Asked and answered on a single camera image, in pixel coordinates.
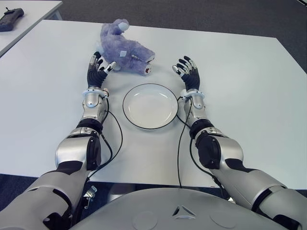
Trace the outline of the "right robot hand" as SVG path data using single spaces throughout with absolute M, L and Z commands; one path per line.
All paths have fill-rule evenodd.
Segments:
M 198 68 L 194 61 L 184 56 L 178 60 L 176 65 L 172 66 L 173 71 L 183 80 L 186 90 L 199 90 L 200 76 Z

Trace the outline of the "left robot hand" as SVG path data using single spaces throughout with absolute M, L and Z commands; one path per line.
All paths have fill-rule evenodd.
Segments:
M 106 65 L 101 54 L 96 51 L 90 58 L 88 71 L 87 71 L 87 83 L 88 87 L 102 86 L 103 81 L 106 79 L 109 72 L 115 69 L 116 62 L 111 62 Z

